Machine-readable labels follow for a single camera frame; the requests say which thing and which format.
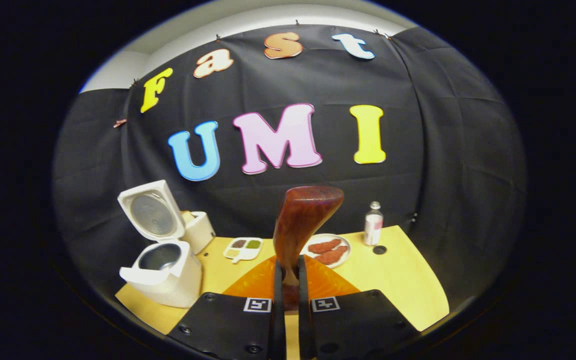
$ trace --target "black cloth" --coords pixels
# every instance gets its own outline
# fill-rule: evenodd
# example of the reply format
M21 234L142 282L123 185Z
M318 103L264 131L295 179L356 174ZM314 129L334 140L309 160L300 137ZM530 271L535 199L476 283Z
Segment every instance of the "black cloth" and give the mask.
M297 32L301 54L270 60L264 40ZM350 55L331 36L349 33L375 54ZM226 48L234 64L196 79L196 61ZM166 68L164 91L144 114L144 82ZM277 129L285 107L309 103L311 128L322 163L242 172L242 135L233 119L258 112ZM114 129L125 116L128 122ZM357 164L354 105L380 107L386 160ZM192 161L203 164L195 126L217 121L221 158L211 178L183 178L168 137L190 132ZM262 160L270 164L265 155ZM320 233L363 230L371 201L379 201L384 226L400 225L428 261L451 308L483 291L503 268L519 229L526 172L519 134L501 96L454 48L421 28L392 39L328 25L284 25L250 30L199 46L162 64L132 91L99 89L80 94L62 128L54 167L57 222L82 275L110 296L149 241L130 224L121 191L167 180L179 207L208 212L218 236L272 237L284 192L328 184L345 201Z

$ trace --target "wooden tabletop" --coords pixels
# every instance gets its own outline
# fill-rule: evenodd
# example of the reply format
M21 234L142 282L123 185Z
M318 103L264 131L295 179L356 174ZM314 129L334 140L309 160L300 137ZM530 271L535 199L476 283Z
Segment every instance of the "wooden tabletop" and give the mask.
M352 250L346 262L333 271L357 289L362 292L381 290L419 331L448 315L448 299L437 276L399 226L381 230L378 245L387 248L382 255L373 253L372 246L363 244L363 232L340 235L348 240ZM233 264L223 255L232 240L231 237L215 237L197 254L203 266L201 293L221 294L254 266L275 255L272 239L265 239L256 258ZM173 330L188 311L155 303L129 284L124 285L115 296L135 316L163 334ZM298 359L298 317L286 315L285 320L286 355L288 359Z

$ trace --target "white plate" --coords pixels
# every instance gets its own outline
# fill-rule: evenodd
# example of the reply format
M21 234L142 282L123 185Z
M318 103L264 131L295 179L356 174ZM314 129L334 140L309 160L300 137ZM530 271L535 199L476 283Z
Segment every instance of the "white plate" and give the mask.
M340 247L340 246L347 246L348 247L348 249L345 251L345 253L343 253L343 255L341 255L341 258L339 258L338 262L333 262L330 265L326 265L328 268L334 269L334 268L338 267L339 265L342 265L348 259L348 257L350 256L350 251L353 249L352 246L350 246L350 243L348 242L348 240L344 239L340 235L335 235L335 234L316 234L316 235L313 235L306 242L306 244L303 246L303 249L301 249L301 252L299 254L300 255L308 255L311 258L315 258L315 257L319 256L319 254L308 251L308 246L311 246L312 244L329 242L330 240L333 240L333 239L341 240L341 243L338 244L337 246L335 246L333 248L333 250Z

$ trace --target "open lid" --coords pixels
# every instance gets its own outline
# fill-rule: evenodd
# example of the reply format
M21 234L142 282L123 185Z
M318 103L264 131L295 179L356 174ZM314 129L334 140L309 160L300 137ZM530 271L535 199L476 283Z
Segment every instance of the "open lid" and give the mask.
M122 191L117 201L132 225L147 239L176 240L186 233L186 224L166 180Z

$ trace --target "pink letter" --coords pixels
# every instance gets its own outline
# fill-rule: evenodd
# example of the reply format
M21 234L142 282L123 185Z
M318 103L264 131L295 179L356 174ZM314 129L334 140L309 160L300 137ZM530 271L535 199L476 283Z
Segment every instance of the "pink letter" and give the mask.
M313 167L322 163L322 155L315 150L311 115L315 107L311 104L293 104L281 114L277 131L257 112L248 112L236 117L232 124L241 130L246 164L241 168L246 174L260 174L268 165L261 160L263 151L275 169L284 161L286 145L290 144L290 156L286 164L290 167Z

